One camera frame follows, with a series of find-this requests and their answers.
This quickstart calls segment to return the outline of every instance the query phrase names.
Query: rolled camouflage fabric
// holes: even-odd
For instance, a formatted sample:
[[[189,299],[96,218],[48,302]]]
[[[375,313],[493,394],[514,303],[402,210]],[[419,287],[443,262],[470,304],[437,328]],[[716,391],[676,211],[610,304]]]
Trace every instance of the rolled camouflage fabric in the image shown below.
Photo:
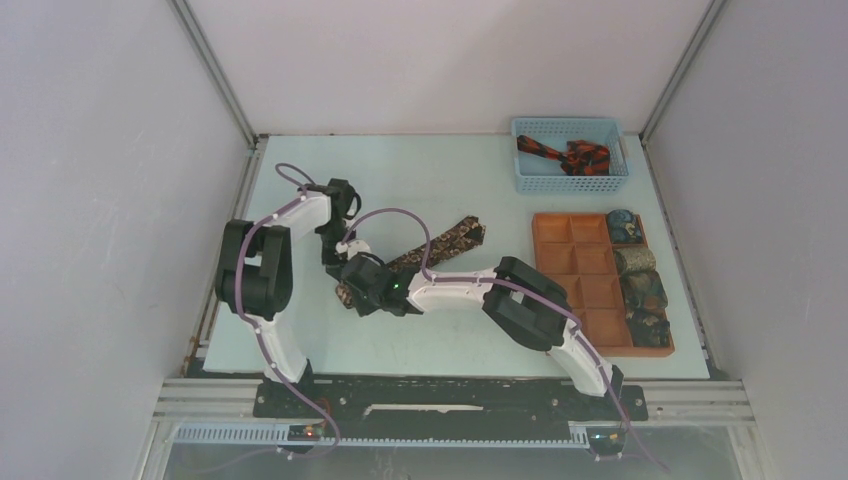
[[[469,215],[463,218],[453,228],[430,240],[430,258],[427,259],[427,268],[433,268],[442,262],[479,247],[483,244],[485,236],[486,226],[481,225],[477,217]],[[425,245],[421,244],[418,248],[404,253],[386,266],[393,272],[398,272],[404,268],[419,267]],[[346,285],[336,285],[336,296],[339,297],[345,308],[353,308],[353,295]]]

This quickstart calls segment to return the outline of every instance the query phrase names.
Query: robotic arm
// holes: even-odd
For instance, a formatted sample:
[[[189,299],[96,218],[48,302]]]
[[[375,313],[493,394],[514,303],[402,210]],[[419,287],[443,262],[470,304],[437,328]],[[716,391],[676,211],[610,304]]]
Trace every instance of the robotic arm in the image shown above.
[[[620,389],[620,370],[598,354],[574,319],[556,311],[570,311],[561,286],[514,257],[503,257],[498,266],[476,272],[392,272],[366,242],[349,232],[359,207],[359,197],[347,181],[309,185],[299,203],[275,214],[251,239],[247,256],[261,253],[262,261],[259,266],[245,265],[241,290],[245,314],[257,325],[254,330],[264,339],[263,353],[271,359],[267,370],[276,368],[296,383],[307,368],[287,318],[293,309],[287,307],[294,287],[291,245],[314,231],[321,236],[326,272],[350,287],[360,316],[377,310],[403,316],[482,309],[520,345],[547,352],[579,392],[603,397],[608,387]],[[215,288],[234,312],[239,251],[252,227],[252,222],[233,220],[223,236]],[[275,378],[267,371],[266,376]]]

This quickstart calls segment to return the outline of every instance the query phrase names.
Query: light blue basket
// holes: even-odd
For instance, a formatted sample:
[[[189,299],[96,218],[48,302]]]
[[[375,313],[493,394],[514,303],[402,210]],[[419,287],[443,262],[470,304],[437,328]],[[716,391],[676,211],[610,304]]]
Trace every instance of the light blue basket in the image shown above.
[[[613,118],[519,117],[512,120],[512,136],[527,135],[537,142],[565,151],[570,140],[587,140],[610,150],[609,176],[566,175],[557,161],[519,152],[513,142],[515,188],[518,193],[615,193],[627,180],[621,127]]]

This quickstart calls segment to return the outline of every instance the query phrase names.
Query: white table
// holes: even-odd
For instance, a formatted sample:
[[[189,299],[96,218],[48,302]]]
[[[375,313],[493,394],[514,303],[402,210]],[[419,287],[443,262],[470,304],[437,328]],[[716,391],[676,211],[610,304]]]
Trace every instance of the white table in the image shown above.
[[[503,135],[277,136],[260,167],[247,218],[283,205],[294,189],[274,172],[289,162],[318,183],[350,181],[363,198],[362,213],[401,207],[417,213],[433,235],[465,215],[486,225],[481,247],[436,270],[467,271],[497,265],[505,255],[533,265],[531,220],[536,212],[608,212],[630,209],[642,217],[666,288],[676,351],[665,358],[612,358],[629,378],[708,378],[680,270],[639,139],[627,137],[631,177],[615,195],[519,195],[515,191],[512,142]],[[359,230],[373,251],[391,260],[423,243],[411,219],[386,214]],[[320,265],[320,241],[295,246],[295,335],[316,372],[383,375],[561,377],[543,353],[513,342],[486,314],[438,312],[395,317],[377,312],[359,318],[342,307],[335,281]],[[204,368],[258,372],[264,361],[253,335],[224,306],[217,312]]]

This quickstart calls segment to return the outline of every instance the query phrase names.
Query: white wall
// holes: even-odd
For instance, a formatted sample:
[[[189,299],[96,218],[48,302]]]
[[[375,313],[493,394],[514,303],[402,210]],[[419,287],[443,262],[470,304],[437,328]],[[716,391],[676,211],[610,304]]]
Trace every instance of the white wall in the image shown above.
[[[639,131],[709,0],[191,3],[254,128],[311,134]]]
[[[730,2],[650,153],[787,479],[845,478],[848,3]]]
[[[128,478],[245,144],[164,0],[0,5],[0,478]]]

